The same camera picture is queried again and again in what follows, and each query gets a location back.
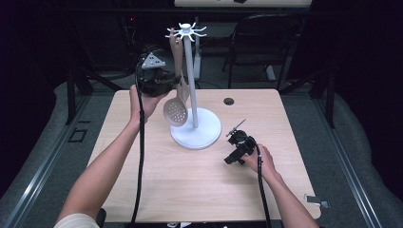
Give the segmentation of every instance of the chair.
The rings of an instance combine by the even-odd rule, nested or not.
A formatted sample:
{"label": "chair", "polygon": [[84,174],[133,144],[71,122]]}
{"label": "chair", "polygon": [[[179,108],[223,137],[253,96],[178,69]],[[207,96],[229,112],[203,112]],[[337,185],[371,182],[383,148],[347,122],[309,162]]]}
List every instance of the chair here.
{"label": "chair", "polygon": [[290,15],[255,14],[240,20],[231,35],[228,55],[228,88],[231,88],[233,65],[281,66],[276,80],[279,89],[291,39],[300,31],[301,20]]}

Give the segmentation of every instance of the black device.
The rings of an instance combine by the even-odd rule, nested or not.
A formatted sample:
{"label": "black device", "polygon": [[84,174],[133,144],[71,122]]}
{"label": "black device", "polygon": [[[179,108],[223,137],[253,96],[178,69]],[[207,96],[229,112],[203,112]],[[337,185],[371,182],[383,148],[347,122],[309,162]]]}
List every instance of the black device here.
{"label": "black device", "polygon": [[227,164],[233,162],[239,162],[240,164],[245,164],[245,161],[241,157],[245,154],[251,155],[256,146],[255,139],[248,136],[244,131],[237,130],[237,128],[244,122],[243,120],[240,124],[234,127],[227,136],[231,135],[228,142],[234,144],[237,149],[235,149],[228,157],[224,160]]}
{"label": "black device", "polygon": [[143,54],[141,59],[136,68],[136,80],[142,93],[157,97],[171,91],[181,81],[181,75],[165,72],[165,62],[152,52]]}

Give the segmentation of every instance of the table surface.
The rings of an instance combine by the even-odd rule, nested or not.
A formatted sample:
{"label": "table surface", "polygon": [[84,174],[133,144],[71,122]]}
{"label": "table surface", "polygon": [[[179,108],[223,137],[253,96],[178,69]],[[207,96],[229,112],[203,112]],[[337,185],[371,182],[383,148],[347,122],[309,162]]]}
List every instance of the table surface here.
{"label": "table surface", "polygon": [[[143,187],[137,222],[265,220],[257,174],[246,165],[224,162],[235,149],[226,135],[243,119],[246,121],[238,130],[268,147],[276,169],[291,191],[315,219],[320,217],[319,208],[304,199],[305,194],[314,196],[315,193],[276,90],[196,90],[198,107],[214,112],[221,121],[220,137],[202,150],[184,148],[171,137],[170,125],[163,117],[163,104],[175,95],[173,91],[159,103],[145,126]],[[226,98],[232,98],[234,103],[225,104]],[[128,122],[129,112],[128,91],[118,91],[89,162],[118,136]],[[133,143],[122,173],[103,206],[106,221],[131,221],[137,189],[139,139]],[[280,219],[273,194],[265,182],[264,189],[271,219]]]}
{"label": "table surface", "polygon": [[234,0],[175,0],[176,7],[240,7],[240,8],[309,8],[312,0],[247,0],[236,3]]}

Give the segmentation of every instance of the wrist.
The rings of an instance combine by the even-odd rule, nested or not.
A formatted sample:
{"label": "wrist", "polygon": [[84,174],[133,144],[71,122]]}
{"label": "wrist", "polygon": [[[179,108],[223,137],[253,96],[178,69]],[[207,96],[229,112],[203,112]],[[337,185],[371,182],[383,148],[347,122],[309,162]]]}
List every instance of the wrist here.
{"label": "wrist", "polygon": [[264,180],[270,185],[282,180],[282,176],[276,170],[270,170],[262,173]]}
{"label": "wrist", "polygon": [[127,123],[128,127],[139,128],[140,127],[140,118],[130,119]]}

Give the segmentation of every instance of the wire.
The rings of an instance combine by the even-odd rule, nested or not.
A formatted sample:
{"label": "wire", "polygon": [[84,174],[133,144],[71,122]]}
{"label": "wire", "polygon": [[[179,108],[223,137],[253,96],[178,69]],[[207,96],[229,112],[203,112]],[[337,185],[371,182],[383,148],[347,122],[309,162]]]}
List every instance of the wire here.
{"label": "wire", "polygon": [[204,81],[197,81],[196,83],[199,83],[199,84],[208,84],[208,85],[211,85],[211,86],[215,86],[215,87],[218,88],[218,89],[221,89],[221,87],[220,87],[219,85],[212,84],[212,83],[208,83],[208,82],[204,82]]}
{"label": "wire", "polygon": [[261,201],[263,203],[263,208],[264,208],[264,215],[266,216],[266,227],[271,228],[272,224],[270,222],[270,213],[269,213],[269,208],[267,206],[266,195],[264,194],[263,181],[262,181],[262,177],[261,177],[261,154],[260,154],[260,149],[259,149],[259,146],[256,143],[255,139],[252,138],[252,141],[255,143],[255,147],[256,147],[256,149],[258,151],[258,181],[259,181],[259,189],[260,189]]}
{"label": "wire", "polygon": [[135,84],[137,87],[137,97],[139,98],[140,104],[140,161],[139,161],[139,174],[137,178],[137,194],[136,194],[136,202],[134,204],[133,216],[131,218],[130,224],[128,227],[133,228],[134,223],[136,221],[137,213],[139,211],[140,197],[142,194],[142,178],[143,178],[143,166],[144,166],[144,129],[145,129],[145,116],[143,109],[143,101],[142,101],[142,92],[139,88],[139,83],[137,80],[137,73],[139,73],[138,68],[140,67],[140,63],[136,66],[136,75],[135,75]]}

